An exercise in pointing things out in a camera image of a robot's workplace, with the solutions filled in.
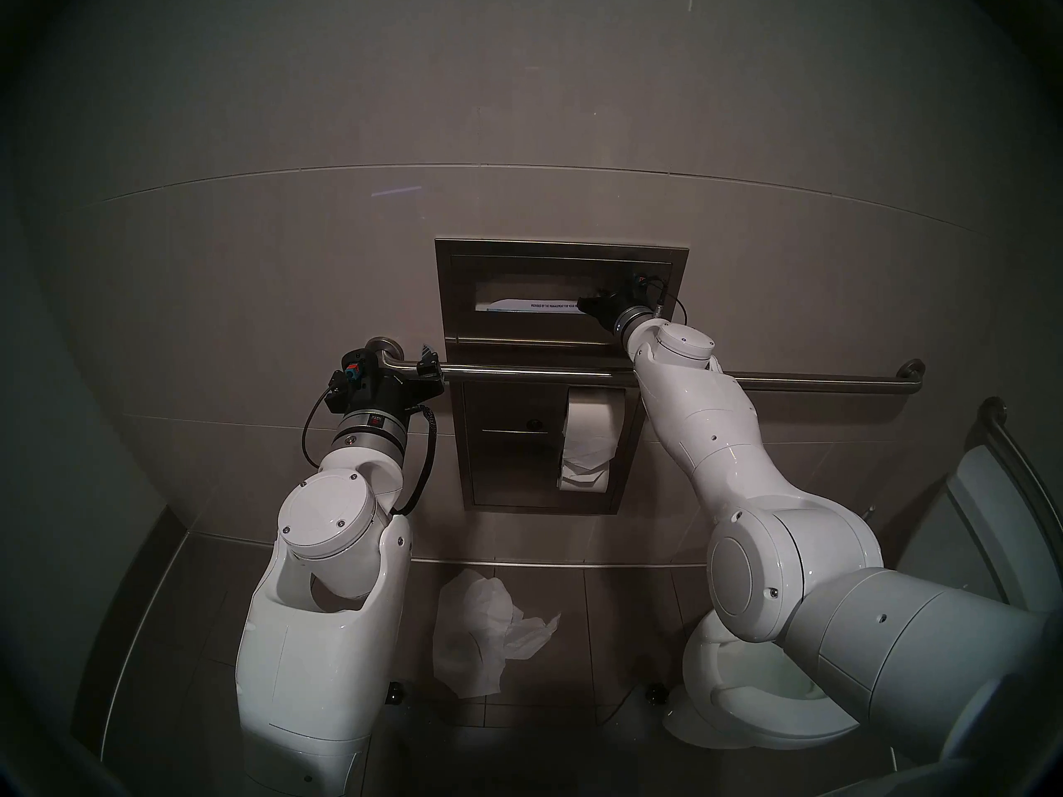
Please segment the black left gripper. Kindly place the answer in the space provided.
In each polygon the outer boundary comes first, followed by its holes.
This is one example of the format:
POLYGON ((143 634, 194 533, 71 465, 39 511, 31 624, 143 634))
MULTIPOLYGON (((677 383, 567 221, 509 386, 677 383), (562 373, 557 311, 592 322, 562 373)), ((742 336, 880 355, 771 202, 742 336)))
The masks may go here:
POLYGON ((378 364, 343 364, 330 380, 325 405, 334 414, 370 410, 408 416, 414 406, 443 392, 439 355, 428 344, 423 344, 417 374, 407 378, 378 364))

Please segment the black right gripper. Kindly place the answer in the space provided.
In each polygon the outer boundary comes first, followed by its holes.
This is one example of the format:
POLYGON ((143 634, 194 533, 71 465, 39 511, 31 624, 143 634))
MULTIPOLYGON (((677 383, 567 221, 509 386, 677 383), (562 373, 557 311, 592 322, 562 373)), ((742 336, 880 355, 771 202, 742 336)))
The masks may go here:
POLYGON ((624 287, 580 296, 579 311, 593 317, 604 330, 624 332, 632 320, 655 317, 656 307, 651 306, 645 288, 624 287))

